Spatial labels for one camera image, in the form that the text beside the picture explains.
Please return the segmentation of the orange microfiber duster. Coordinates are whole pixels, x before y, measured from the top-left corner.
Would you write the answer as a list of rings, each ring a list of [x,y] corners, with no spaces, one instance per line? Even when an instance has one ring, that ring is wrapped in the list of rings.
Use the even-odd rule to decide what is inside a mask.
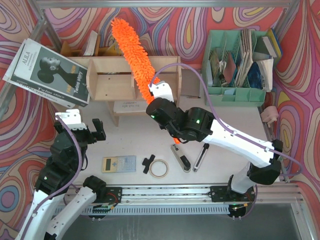
[[[151,64],[148,53],[142,47],[138,34],[127,21],[116,17],[111,22],[111,26],[112,36],[117,41],[125,60],[130,66],[139,92],[146,103],[150,104],[155,98],[149,87],[161,80],[156,77],[156,71]]]

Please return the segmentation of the grey black stapler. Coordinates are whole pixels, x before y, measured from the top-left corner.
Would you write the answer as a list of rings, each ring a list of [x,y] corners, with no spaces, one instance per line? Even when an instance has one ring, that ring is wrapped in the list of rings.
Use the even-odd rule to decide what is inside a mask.
[[[188,160],[188,158],[185,156],[183,151],[176,144],[172,144],[170,146],[170,149],[173,155],[175,156],[175,158],[177,159],[178,163],[180,164],[182,170],[185,173],[189,173],[191,171],[191,163]]]

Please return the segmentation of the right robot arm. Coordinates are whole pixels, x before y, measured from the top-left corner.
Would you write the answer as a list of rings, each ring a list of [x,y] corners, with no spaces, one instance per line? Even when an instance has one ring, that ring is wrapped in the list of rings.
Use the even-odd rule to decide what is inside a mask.
[[[255,184],[272,185],[281,173],[278,158],[283,143],[280,140],[262,141],[233,127],[223,127],[223,121],[208,110],[192,107],[183,111],[161,97],[147,106],[146,113],[182,143],[216,145],[248,160],[242,170],[230,176],[227,195],[245,194]]]

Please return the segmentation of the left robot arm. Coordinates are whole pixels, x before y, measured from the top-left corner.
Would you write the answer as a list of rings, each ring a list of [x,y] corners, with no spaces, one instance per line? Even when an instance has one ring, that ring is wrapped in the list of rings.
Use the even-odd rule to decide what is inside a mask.
[[[121,187],[108,187],[96,176],[89,176],[75,197],[55,214],[69,187],[88,161],[88,145],[106,140],[103,122],[94,118],[95,131],[82,122],[70,122],[58,117],[54,123],[57,136],[50,146],[51,155],[40,170],[33,200],[17,235],[18,240],[60,240],[69,227],[92,203],[113,210],[122,200]]]

